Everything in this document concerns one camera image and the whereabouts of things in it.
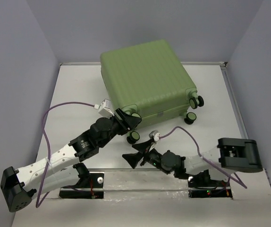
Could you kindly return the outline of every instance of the caster wheel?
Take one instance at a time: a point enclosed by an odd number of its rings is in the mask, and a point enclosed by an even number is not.
[[[204,105],[203,97],[199,96],[197,99],[198,99],[198,102],[199,102],[198,106],[202,107]]]
[[[196,114],[193,112],[187,113],[186,118],[184,119],[186,124],[193,124],[195,120],[196,120]]]
[[[190,104],[190,106],[191,106],[192,109],[196,109],[198,107],[198,104],[197,104],[197,101],[196,101],[195,98],[191,98],[189,100],[189,104]]]
[[[129,136],[126,137],[126,140],[129,144],[135,144],[140,139],[140,134],[136,131],[132,131]]]

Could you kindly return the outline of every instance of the green suitcase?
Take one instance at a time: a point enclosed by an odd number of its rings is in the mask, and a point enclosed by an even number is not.
[[[194,82],[165,40],[101,54],[101,73],[114,109],[138,113],[138,128],[183,116],[193,123],[203,106]]]

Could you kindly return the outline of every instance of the suitcase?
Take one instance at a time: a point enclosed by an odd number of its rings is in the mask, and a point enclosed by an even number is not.
[[[188,108],[203,106],[203,98],[165,40],[104,52],[100,59],[114,109],[138,113],[142,117],[138,128],[178,116],[188,124],[195,121],[196,115],[188,113]]]

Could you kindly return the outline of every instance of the white connector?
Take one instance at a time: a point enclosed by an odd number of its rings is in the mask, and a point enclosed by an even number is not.
[[[107,117],[110,118],[114,115],[114,113],[112,112],[112,104],[111,101],[108,99],[104,99],[103,102],[101,102],[100,105],[96,104],[94,105],[94,108],[96,110],[98,110],[98,113],[102,116],[102,117]]]

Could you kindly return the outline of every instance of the black wheel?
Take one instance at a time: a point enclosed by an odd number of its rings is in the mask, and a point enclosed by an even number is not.
[[[189,100],[189,104],[190,104],[190,106],[191,106],[192,109],[196,109],[196,108],[198,107],[197,101],[196,101],[195,98],[191,98],[191,99]]]
[[[198,102],[199,102],[198,106],[202,107],[204,105],[203,97],[199,96],[197,99],[198,99]]]
[[[126,140],[129,144],[135,144],[140,139],[140,134],[136,131],[132,131],[129,136],[126,137]]]
[[[195,120],[196,120],[196,114],[193,112],[187,113],[186,118],[184,119],[186,124],[193,124]]]

